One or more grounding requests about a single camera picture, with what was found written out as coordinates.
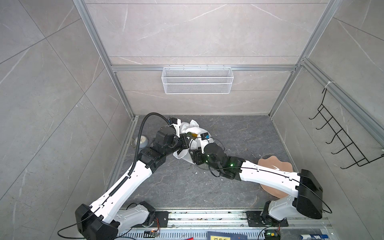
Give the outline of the white plastic bag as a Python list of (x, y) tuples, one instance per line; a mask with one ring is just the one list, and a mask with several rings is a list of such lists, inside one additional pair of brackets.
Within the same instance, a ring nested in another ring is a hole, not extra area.
[(185, 160), (188, 163), (195, 164), (193, 155), (196, 151), (204, 153), (204, 148), (215, 141), (211, 137), (211, 134), (200, 128), (199, 124), (195, 120), (191, 120), (189, 123), (182, 122), (181, 119), (172, 119), (174, 122), (171, 124), (176, 130), (176, 135), (180, 139), (185, 137), (183, 143), (186, 143), (186, 148), (183, 150), (174, 151), (173, 156), (176, 159)]

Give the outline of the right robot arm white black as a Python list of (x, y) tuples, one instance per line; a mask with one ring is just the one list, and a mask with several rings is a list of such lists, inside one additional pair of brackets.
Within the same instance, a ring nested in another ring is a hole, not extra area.
[(285, 172), (262, 167), (242, 158), (228, 156), (207, 133), (189, 132), (187, 136), (190, 138), (189, 153), (195, 165), (206, 165), (209, 171), (217, 171), (218, 177), (253, 182), (286, 194), (277, 201), (266, 202), (262, 212), (265, 222), (280, 222), (296, 214), (311, 219), (323, 217), (323, 188), (312, 172)]

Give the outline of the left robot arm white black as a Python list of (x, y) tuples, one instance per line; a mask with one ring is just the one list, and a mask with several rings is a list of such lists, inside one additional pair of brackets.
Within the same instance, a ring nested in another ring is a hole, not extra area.
[(162, 127), (154, 141), (137, 149), (127, 172), (100, 198), (76, 211), (77, 229), (86, 240), (114, 240), (118, 235), (136, 225), (150, 227), (155, 222), (155, 208), (147, 202), (122, 210), (121, 207), (132, 193), (148, 179), (167, 156), (185, 157), (194, 134), (201, 133), (199, 124), (170, 118), (169, 125)]

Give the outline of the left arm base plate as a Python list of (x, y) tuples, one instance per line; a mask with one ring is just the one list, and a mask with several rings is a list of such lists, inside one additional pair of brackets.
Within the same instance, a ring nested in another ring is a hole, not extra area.
[(160, 211), (151, 213), (147, 220), (142, 224), (143, 227), (166, 228), (169, 221), (169, 212)]

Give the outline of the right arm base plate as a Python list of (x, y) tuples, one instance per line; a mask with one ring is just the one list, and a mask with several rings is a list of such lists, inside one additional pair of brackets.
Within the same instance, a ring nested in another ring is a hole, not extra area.
[(249, 227), (288, 227), (287, 219), (275, 220), (269, 216), (264, 217), (262, 211), (246, 211), (246, 219)]

